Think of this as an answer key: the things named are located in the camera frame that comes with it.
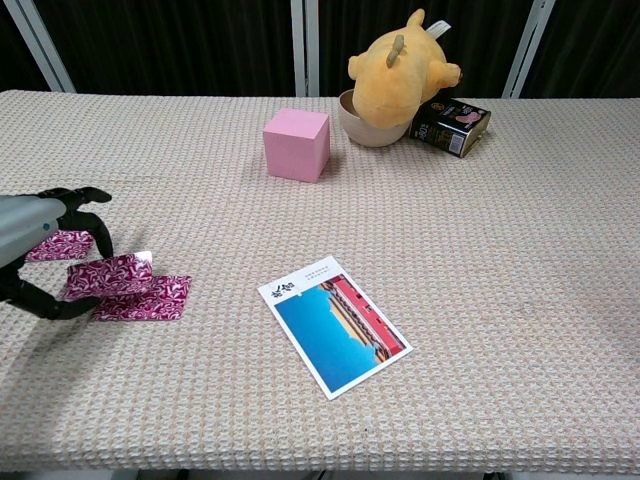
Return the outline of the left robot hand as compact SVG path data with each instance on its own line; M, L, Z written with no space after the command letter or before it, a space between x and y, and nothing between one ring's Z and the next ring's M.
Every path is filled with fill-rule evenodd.
M58 231L86 231L100 255L113 256L113 243L103 220L80 206L107 203L112 196L95 187L53 188L34 194L1 197L1 300L42 319L69 320L96 308L100 299L59 301L23 280L19 270L34 247Z

